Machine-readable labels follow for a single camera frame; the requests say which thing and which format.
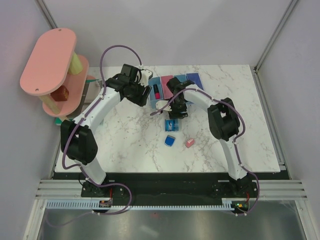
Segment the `black pink highlighter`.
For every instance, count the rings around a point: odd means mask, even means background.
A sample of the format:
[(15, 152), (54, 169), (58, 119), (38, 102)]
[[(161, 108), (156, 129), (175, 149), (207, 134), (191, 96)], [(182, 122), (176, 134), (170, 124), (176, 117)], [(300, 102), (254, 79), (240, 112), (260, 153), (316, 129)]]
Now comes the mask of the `black pink highlighter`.
[(154, 91), (154, 97), (156, 100), (159, 100), (161, 98), (161, 94), (160, 94), (160, 91), (159, 91), (159, 88), (158, 88), (158, 85), (157, 84), (154, 84), (153, 85), (153, 91)]

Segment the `black blue highlighter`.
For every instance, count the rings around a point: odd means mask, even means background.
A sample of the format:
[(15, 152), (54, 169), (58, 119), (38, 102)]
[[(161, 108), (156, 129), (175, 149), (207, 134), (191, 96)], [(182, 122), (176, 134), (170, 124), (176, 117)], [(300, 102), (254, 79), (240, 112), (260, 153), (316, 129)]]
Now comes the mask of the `black blue highlighter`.
[(187, 118), (188, 116), (189, 116), (189, 115), (188, 115), (187, 112), (181, 112), (181, 113), (180, 113), (180, 118), (181, 118), (181, 119)]

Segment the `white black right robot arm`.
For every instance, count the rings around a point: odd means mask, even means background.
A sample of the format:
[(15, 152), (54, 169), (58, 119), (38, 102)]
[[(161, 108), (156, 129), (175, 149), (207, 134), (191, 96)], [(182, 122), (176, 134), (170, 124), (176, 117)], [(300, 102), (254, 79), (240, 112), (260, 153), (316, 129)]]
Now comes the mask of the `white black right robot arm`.
[(249, 180), (236, 140), (244, 134), (246, 127), (233, 101), (228, 97), (216, 100), (193, 81), (180, 82), (177, 77), (171, 78), (167, 87), (173, 94), (165, 107), (171, 120), (188, 116), (187, 102), (197, 105), (207, 113), (209, 130), (221, 144), (227, 161), (229, 191), (235, 197), (242, 196), (247, 191)]

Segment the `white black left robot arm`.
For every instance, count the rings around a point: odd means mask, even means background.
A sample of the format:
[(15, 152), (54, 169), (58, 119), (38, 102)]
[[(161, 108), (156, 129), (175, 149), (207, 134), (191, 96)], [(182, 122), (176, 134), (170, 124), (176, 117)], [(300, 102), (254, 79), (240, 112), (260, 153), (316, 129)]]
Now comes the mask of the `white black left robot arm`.
[(98, 159), (98, 145), (94, 133), (107, 114), (123, 99), (143, 107), (152, 90), (148, 84), (153, 72), (124, 64), (120, 73), (103, 80), (104, 87), (83, 113), (60, 126), (62, 158), (74, 161), (86, 179), (93, 184), (92, 191), (99, 197), (106, 196), (110, 185), (105, 181), (106, 172)]

